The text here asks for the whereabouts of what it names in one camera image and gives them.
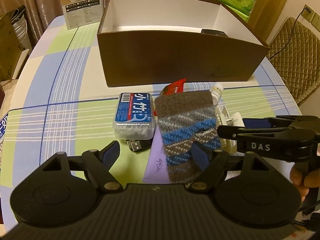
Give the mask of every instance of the red stripe on label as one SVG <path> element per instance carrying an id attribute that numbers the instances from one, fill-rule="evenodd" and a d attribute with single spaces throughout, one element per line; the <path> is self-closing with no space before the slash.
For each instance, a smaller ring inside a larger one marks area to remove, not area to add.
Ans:
<path id="1" fill-rule="evenodd" d="M 133 105 L 133 93 L 130 94 L 130 102 L 129 102 L 129 109 L 128 109 L 128 120 L 131 120 L 132 115 L 132 105 Z"/>

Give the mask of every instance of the blue label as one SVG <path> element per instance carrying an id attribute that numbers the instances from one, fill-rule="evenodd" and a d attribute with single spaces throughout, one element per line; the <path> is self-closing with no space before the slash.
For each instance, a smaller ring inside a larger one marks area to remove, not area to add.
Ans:
<path id="1" fill-rule="evenodd" d="M 151 95 L 148 93 L 122 93 L 116 122 L 151 122 Z"/>
<path id="2" fill-rule="evenodd" d="M 9 112 L 0 120 L 0 140 L 4 136 L 5 128 L 7 127 L 8 114 Z"/>

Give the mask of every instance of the white bucket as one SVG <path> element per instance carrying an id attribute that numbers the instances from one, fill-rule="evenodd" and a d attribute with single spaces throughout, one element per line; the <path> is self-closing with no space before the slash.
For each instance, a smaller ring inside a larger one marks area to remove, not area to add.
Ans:
<path id="1" fill-rule="evenodd" d="M 27 21 L 24 15 L 22 15 L 21 19 L 12 26 L 21 45 L 24 47 L 24 49 L 29 49 L 29 53 L 31 53 L 32 47 L 28 36 Z"/>

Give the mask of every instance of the quilted chair cushion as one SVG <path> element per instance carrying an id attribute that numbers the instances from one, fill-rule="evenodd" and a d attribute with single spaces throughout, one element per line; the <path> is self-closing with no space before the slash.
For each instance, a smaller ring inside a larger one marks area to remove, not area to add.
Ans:
<path id="1" fill-rule="evenodd" d="M 287 18 L 273 38 L 267 58 L 288 42 L 295 19 Z M 298 105 L 320 85 L 320 40 L 297 21 L 289 45 L 270 60 Z"/>

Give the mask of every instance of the curtain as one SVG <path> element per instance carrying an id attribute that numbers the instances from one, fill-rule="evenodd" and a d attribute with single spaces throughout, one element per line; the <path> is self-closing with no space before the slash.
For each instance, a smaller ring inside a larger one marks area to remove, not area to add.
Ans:
<path id="1" fill-rule="evenodd" d="M 52 20 L 62 15 L 60 0 L 0 0 L 0 15 L 25 5 L 28 16 L 28 28 L 36 43 Z"/>

